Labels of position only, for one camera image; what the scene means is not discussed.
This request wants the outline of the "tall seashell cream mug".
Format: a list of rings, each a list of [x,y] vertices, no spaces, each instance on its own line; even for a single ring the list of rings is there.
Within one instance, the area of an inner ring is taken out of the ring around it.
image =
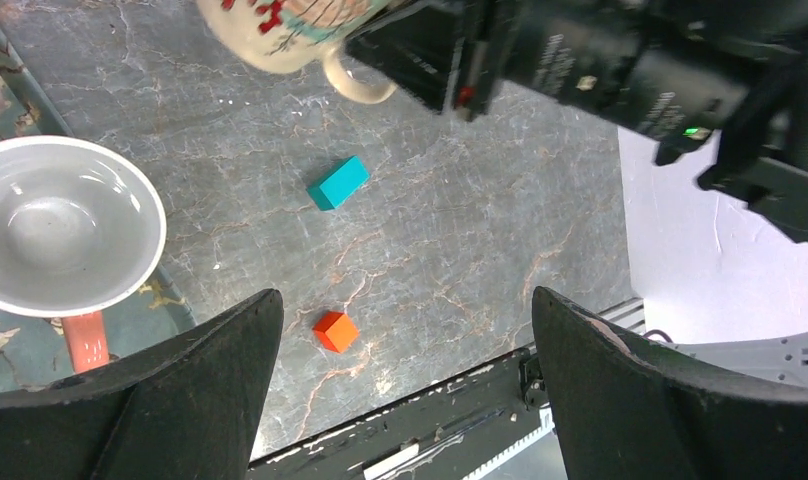
[[[229,51],[268,73],[289,74],[313,61],[345,98],[367,105],[397,89],[370,85],[342,65],[346,37],[387,8],[377,0],[198,0],[207,27]]]

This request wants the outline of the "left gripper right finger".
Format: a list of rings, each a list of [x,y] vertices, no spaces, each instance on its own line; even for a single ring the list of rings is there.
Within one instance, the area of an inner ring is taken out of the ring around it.
[[[532,327],[571,479],[808,479],[808,332],[656,342],[552,289]]]

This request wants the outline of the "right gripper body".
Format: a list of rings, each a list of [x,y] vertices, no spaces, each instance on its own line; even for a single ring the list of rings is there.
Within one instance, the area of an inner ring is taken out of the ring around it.
[[[451,51],[445,102],[462,121],[485,115],[530,3],[524,0],[447,1]]]

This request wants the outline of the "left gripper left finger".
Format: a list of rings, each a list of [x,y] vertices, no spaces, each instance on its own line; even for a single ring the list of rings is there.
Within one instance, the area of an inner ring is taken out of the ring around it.
[[[279,351],[282,295],[36,392],[0,394],[0,479],[242,479]]]

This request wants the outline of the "salmon flower mug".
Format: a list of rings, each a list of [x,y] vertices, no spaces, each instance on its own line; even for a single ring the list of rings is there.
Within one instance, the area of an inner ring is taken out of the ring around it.
[[[0,141],[0,310],[61,322],[73,370],[110,360],[104,311],[155,271],[163,202],[120,154],[66,136]]]

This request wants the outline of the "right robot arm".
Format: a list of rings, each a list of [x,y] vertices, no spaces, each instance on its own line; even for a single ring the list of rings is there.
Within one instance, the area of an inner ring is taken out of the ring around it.
[[[347,53],[471,122],[513,83],[645,136],[670,165],[808,242],[808,1],[407,1]]]

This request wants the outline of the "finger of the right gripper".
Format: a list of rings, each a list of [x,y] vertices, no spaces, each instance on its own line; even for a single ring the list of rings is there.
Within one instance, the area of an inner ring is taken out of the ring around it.
[[[377,70],[429,111],[446,109],[466,29],[482,1],[405,1],[346,38],[346,53]]]

